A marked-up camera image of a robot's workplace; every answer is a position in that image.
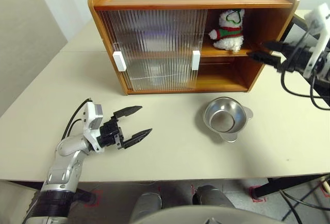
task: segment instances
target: table surface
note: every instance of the table surface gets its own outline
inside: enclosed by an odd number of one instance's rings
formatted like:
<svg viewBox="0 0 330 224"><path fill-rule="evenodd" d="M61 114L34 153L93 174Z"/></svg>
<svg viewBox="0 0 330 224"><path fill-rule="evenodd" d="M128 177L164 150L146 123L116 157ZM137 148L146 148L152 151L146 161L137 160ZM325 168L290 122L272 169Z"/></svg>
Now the table surface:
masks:
<svg viewBox="0 0 330 224"><path fill-rule="evenodd" d="M287 85L308 93L299 74ZM229 96L254 117L234 143L208 130L202 113ZM86 98L102 104L104 119L121 108L143 108L119 121L124 136L153 128L130 149L106 148L84 161L81 181L229 179L330 171L330 112L286 93L266 66L249 93L123 95L93 21L69 42L0 118L0 179L44 180L67 122ZM75 126L73 133L79 130Z"/></svg>

